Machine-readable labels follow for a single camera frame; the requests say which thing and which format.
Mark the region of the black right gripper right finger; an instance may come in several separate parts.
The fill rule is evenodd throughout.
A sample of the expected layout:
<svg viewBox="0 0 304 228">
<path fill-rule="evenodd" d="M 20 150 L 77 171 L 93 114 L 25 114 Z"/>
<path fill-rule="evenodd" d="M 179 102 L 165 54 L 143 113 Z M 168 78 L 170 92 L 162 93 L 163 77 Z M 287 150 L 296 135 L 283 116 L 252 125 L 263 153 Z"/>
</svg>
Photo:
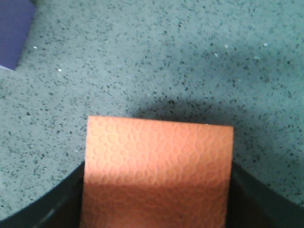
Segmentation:
<svg viewBox="0 0 304 228">
<path fill-rule="evenodd" d="M 232 163 L 227 228 L 302 228 L 304 208 Z"/>
</svg>

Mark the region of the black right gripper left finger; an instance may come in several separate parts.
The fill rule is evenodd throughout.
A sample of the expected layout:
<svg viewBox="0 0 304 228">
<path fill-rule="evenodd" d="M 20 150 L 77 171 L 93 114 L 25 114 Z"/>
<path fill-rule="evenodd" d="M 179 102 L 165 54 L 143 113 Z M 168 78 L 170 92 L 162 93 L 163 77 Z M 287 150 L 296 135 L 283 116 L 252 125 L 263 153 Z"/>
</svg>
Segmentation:
<svg viewBox="0 0 304 228">
<path fill-rule="evenodd" d="M 82 162 L 56 187 L 0 222 L 2 228 L 78 228 L 84 184 Z"/>
</svg>

